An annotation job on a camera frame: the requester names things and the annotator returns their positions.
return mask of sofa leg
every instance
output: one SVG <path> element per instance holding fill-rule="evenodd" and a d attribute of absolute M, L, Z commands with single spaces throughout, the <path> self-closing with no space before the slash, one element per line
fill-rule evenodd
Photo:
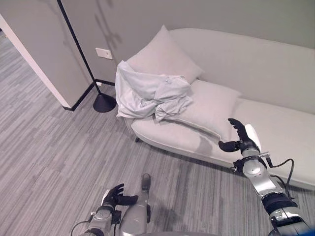
<path fill-rule="evenodd" d="M 139 139 L 138 137 L 136 137 L 135 142 L 136 142 L 136 143 L 140 143 L 140 142 L 142 142 L 142 140 Z"/>

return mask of cable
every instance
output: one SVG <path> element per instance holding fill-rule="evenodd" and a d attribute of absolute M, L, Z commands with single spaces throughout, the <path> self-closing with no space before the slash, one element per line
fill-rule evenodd
<path fill-rule="evenodd" d="M 293 173 L 293 169 L 294 169 L 294 160 L 292 158 L 289 158 L 287 159 L 286 161 L 284 161 L 283 163 L 279 164 L 279 165 L 272 165 L 270 166 L 271 168 L 276 168 L 276 167 L 279 167 L 279 166 L 283 166 L 285 163 L 287 163 L 288 161 L 291 161 L 292 164 L 291 164 L 291 170 L 290 170 L 290 174 L 289 174 L 289 177 L 287 178 L 287 182 L 286 184 L 284 183 L 284 181 L 279 177 L 279 176 L 272 176 L 272 177 L 277 177 L 278 179 L 280 179 L 281 183 L 284 184 L 284 188 L 285 188 L 285 193 L 287 194 L 287 196 L 290 198 L 290 199 L 294 199 L 291 197 L 291 194 L 289 192 L 289 183 L 290 183 L 290 180 L 291 180 L 291 177 L 292 177 L 292 173 Z"/>
<path fill-rule="evenodd" d="M 81 221 L 81 222 L 77 223 L 75 226 L 73 226 L 73 228 L 71 230 L 71 236 L 73 236 L 73 231 L 74 231 L 75 227 L 77 227 L 79 224 L 83 224 L 83 223 L 90 223 L 90 221 L 88 221 L 88 220 Z"/>
<path fill-rule="evenodd" d="M 114 236 L 116 236 L 116 226 L 117 226 L 117 224 L 115 224 L 115 226 L 114 226 Z"/>

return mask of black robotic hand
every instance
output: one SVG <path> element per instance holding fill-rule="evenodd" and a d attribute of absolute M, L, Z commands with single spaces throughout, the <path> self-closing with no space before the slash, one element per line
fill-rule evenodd
<path fill-rule="evenodd" d="M 102 202 L 102 206 L 111 205 L 113 208 L 115 208 L 116 205 L 131 206 L 136 204 L 138 196 L 124 196 L 123 191 L 123 183 L 110 189 Z"/>
<path fill-rule="evenodd" d="M 241 150 L 243 153 L 244 150 L 253 147 L 259 150 L 258 146 L 255 144 L 253 140 L 251 140 L 246 132 L 245 126 L 238 120 L 229 118 L 228 121 L 233 125 L 233 127 L 237 130 L 237 134 L 239 137 L 239 141 L 230 141 L 230 142 L 222 142 L 219 141 L 219 147 L 221 150 L 225 152 L 233 152 Z"/>

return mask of white blanket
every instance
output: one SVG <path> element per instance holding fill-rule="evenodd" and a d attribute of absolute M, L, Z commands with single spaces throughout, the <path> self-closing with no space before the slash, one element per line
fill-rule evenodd
<path fill-rule="evenodd" d="M 180 114 L 192 99 L 190 84 L 179 75 L 153 75 L 135 72 L 121 61 L 116 72 L 118 117 L 145 118 L 153 113 L 156 120 Z"/>

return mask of white sofa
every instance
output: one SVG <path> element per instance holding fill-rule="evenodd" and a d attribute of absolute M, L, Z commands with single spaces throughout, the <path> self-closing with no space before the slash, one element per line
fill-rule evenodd
<path fill-rule="evenodd" d="M 295 160 L 291 184 L 315 189 L 315 51 L 213 30 L 176 29 L 171 35 L 204 70 L 200 80 L 243 94 L 231 117 L 253 125 L 274 165 Z M 221 151 L 217 137 L 180 122 L 151 116 L 126 124 L 141 140 L 174 153 L 225 167 L 241 158 L 240 152 Z M 238 140 L 232 126 L 229 132 Z M 289 169 L 286 164 L 270 173 L 286 179 Z"/>

